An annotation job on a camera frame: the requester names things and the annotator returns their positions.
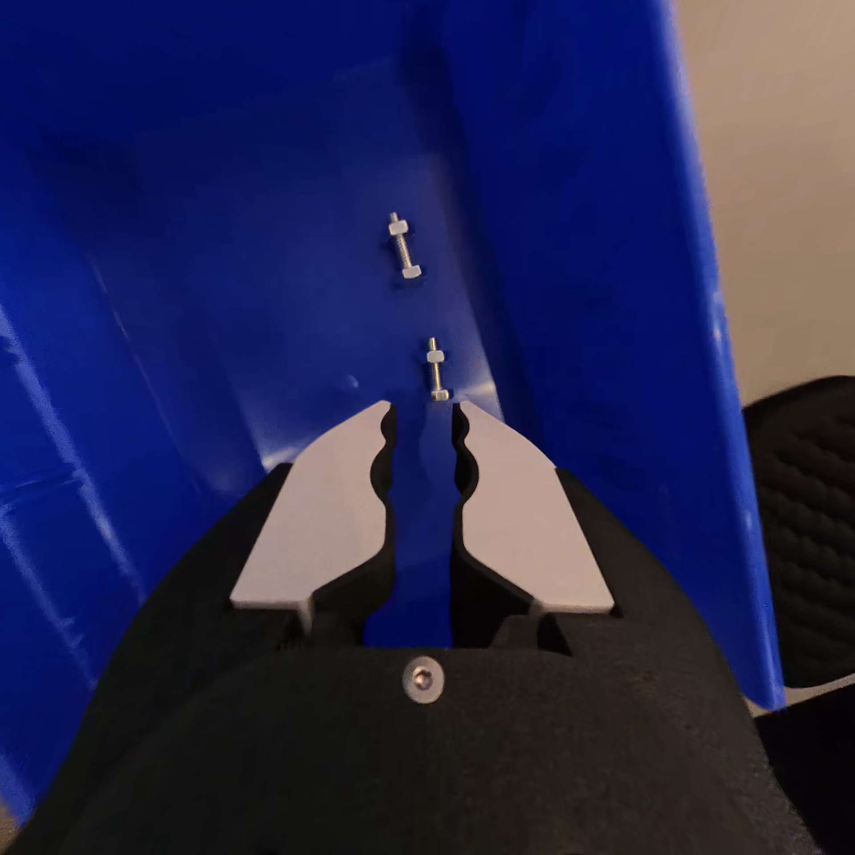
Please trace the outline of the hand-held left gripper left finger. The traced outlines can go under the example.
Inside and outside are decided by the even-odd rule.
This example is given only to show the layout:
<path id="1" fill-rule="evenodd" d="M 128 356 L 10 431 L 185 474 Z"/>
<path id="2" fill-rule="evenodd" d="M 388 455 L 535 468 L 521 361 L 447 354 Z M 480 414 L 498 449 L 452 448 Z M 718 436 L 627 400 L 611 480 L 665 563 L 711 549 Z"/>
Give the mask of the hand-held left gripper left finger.
<path id="1" fill-rule="evenodd" d="M 380 400 L 296 458 L 232 591 L 235 610 L 292 613 L 305 637 L 362 643 L 396 580 L 396 406 Z"/>

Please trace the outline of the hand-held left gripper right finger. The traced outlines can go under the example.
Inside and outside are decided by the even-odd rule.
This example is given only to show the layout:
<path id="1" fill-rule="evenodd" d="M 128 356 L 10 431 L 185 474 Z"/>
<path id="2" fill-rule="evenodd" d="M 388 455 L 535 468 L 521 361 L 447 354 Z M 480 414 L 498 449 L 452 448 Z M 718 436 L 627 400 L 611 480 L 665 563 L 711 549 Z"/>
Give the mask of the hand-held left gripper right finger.
<path id="1" fill-rule="evenodd" d="M 452 412 L 454 646 L 490 646 L 509 618 L 608 615 L 614 597 L 564 491 L 534 443 L 470 401 Z"/>

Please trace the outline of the silver hex bolt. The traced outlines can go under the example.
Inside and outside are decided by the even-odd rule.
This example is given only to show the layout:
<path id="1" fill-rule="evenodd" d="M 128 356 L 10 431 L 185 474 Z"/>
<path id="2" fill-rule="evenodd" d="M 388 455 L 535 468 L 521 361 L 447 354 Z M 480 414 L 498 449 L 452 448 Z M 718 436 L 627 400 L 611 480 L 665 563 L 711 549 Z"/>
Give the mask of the silver hex bolt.
<path id="1" fill-rule="evenodd" d="M 438 341 L 438 339 L 436 337 L 431 337 L 427 341 L 427 352 L 429 350 L 432 350 L 432 349 L 443 350 L 440 347 L 440 342 Z M 433 364 L 433 365 L 428 364 L 426 362 L 428 379 L 429 379 L 428 380 L 428 382 L 429 382 L 429 394 L 430 394 L 432 401 L 434 401 L 435 403 L 449 402 L 451 397 L 452 397 L 451 392 L 446 387 L 446 385 L 444 384 L 444 381 L 443 381 L 443 373 L 442 373 L 443 369 L 442 369 L 442 367 L 444 365 L 444 362 L 442 364 Z"/>
<path id="2" fill-rule="evenodd" d="M 403 220 L 403 218 L 397 212 L 390 212 L 388 215 L 388 223 L 395 220 Z M 422 278 L 423 275 L 421 266 L 413 260 L 409 243 L 410 235 L 410 224 L 409 231 L 402 236 L 391 237 L 389 234 L 390 243 L 399 264 L 399 272 L 404 281 L 415 281 Z"/>

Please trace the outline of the blue plastic bin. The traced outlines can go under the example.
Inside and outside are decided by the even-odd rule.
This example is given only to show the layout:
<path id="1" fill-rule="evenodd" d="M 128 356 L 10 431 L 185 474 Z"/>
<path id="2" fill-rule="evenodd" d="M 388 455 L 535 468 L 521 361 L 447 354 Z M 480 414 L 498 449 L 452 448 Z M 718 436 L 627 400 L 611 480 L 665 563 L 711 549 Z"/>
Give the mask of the blue plastic bin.
<path id="1" fill-rule="evenodd" d="M 370 644 L 449 641 L 454 400 L 574 473 L 783 705 L 676 2 L 2 2 L 2 805 L 155 585 L 398 409 Z M 404 281 L 397 212 L 422 278 Z"/>

